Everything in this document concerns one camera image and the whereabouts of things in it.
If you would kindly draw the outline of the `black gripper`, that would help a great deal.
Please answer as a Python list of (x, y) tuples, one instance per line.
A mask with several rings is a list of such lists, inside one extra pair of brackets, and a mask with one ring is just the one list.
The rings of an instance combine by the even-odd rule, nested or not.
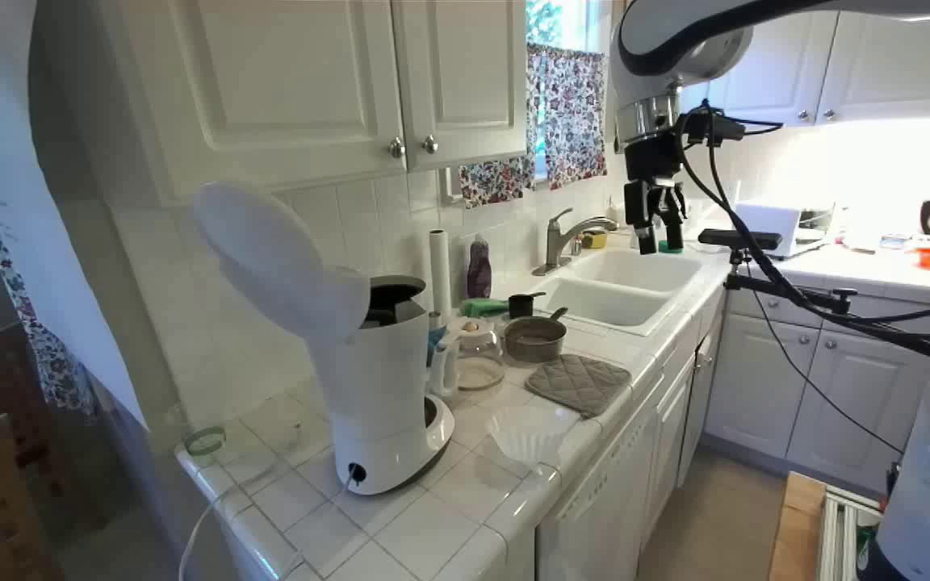
[[(641, 256), (655, 256), (653, 214), (680, 191), (675, 175), (682, 168), (682, 136), (660, 132), (624, 149), (627, 157), (627, 219), (635, 222)], [(686, 219), (666, 218), (666, 251), (686, 248)]]

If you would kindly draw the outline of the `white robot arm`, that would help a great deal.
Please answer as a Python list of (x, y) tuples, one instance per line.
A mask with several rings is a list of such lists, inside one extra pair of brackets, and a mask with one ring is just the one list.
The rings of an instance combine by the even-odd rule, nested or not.
[(618, 146), (627, 157), (627, 222), (641, 251), (655, 248), (653, 195), (682, 168), (680, 95), (727, 78), (757, 47), (757, 30), (797, 20), (828, 41), (822, 87), (845, 84), (858, 48), (912, 37), (912, 73), (930, 65), (930, 0), (630, 0), (610, 38)]

